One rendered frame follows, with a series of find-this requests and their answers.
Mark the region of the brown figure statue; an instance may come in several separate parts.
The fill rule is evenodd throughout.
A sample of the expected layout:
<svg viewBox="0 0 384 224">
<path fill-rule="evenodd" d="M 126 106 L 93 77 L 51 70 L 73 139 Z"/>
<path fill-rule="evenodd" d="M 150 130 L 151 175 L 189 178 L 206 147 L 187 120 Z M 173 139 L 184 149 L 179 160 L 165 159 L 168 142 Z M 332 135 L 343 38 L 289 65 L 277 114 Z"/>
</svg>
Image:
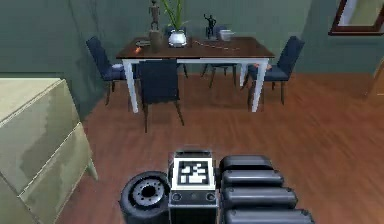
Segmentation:
<svg viewBox="0 0 384 224">
<path fill-rule="evenodd" d="M 149 39 L 152 51 L 157 53 L 160 51 L 162 45 L 162 36 L 159 30 L 160 9 L 157 0 L 151 0 L 151 3 L 152 5 L 149 7 L 149 13 L 151 14 L 152 22 L 150 24 Z"/>
</svg>

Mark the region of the black figure statue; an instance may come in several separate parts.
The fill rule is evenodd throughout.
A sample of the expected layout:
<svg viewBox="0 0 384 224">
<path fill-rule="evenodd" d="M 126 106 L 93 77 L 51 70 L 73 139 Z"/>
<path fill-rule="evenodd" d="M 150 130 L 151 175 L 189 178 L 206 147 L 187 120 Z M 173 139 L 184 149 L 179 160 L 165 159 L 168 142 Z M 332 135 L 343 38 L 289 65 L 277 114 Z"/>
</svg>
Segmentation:
<svg viewBox="0 0 384 224">
<path fill-rule="evenodd" d="M 216 20 L 213 18 L 212 15 L 209 15 L 207 17 L 206 14 L 204 14 L 203 16 L 208 21 L 208 26 L 206 27 L 206 37 L 207 39 L 210 39 L 214 35 L 213 29 L 216 25 Z"/>
</svg>

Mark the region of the dark framed wall picture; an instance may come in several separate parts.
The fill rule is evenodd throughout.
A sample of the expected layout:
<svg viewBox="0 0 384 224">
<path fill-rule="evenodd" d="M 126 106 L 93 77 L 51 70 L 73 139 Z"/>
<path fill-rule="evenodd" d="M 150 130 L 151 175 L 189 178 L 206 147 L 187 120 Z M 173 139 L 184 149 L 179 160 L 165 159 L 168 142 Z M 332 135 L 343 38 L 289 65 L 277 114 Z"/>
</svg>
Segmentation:
<svg viewBox="0 0 384 224">
<path fill-rule="evenodd" d="M 384 0 L 340 0 L 328 34 L 384 35 Z"/>
</svg>

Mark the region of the green plant in white pot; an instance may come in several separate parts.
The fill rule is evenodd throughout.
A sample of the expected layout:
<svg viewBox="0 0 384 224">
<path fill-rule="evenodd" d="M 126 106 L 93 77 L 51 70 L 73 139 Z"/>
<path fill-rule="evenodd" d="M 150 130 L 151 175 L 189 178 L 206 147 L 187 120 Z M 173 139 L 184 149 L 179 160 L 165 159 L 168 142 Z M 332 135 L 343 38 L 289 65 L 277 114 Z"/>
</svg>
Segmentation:
<svg viewBox="0 0 384 224">
<path fill-rule="evenodd" d="M 187 37 L 182 29 L 184 22 L 182 21 L 182 0 L 161 0 L 165 13 L 170 20 L 172 27 L 168 38 L 168 44 L 171 47 L 184 47 L 187 45 Z"/>
</svg>

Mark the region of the pale green chest of drawers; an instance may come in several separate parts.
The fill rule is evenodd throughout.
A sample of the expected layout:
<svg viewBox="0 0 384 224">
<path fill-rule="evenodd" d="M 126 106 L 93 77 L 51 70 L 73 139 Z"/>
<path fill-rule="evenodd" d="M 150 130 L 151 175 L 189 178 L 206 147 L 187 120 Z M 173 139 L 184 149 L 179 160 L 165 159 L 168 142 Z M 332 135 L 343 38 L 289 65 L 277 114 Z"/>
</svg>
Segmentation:
<svg viewBox="0 0 384 224">
<path fill-rule="evenodd" d="M 98 174 L 67 82 L 0 78 L 0 224 L 55 224 Z"/>
</svg>

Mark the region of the brown top white leg table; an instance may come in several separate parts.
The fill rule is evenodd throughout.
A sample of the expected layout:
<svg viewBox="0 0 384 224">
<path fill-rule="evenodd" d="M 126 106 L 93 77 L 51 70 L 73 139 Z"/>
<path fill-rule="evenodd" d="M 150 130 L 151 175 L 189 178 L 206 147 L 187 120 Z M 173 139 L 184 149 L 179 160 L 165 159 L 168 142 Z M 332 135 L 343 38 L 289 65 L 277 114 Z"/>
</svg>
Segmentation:
<svg viewBox="0 0 384 224">
<path fill-rule="evenodd" d="M 186 47 L 173 48 L 168 45 L 167 41 L 163 41 L 160 51 L 157 53 L 152 51 L 151 46 L 147 46 L 142 47 L 139 54 L 135 54 L 137 48 L 135 42 L 138 40 L 147 40 L 147 38 L 134 38 L 116 55 L 116 58 L 120 59 L 124 65 L 130 103 L 134 113 L 138 113 L 139 108 L 132 65 L 146 60 L 168 58 L 176 58 L 178 63 L 184 64 L 239 64 L 241 66 L 239 76 L 239 85 L 241 87 L 244 86 L 248 65 L 258 64 L 257 83 L 254 87 L 256 98 L 251 104 L 251 111 L 257 111 L 267 65 L 275 55 L 254 37 L 236 36 L 231 41 L 208 41 L 189 37 Z"/>
</svg>

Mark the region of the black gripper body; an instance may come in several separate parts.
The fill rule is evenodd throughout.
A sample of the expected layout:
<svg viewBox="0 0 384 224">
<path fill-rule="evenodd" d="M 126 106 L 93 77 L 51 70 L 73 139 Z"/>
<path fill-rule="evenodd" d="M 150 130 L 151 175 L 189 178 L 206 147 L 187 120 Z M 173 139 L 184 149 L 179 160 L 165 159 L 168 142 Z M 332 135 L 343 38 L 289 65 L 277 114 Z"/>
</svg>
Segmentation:
<svg viewBox="0 0 384 224">
<path fill-rule="evenodd" d="M 169 193 L 164 172 L 146 171 L 131 178 L 119 200 L 125 224 L 169 224 Z"/>
</svg>

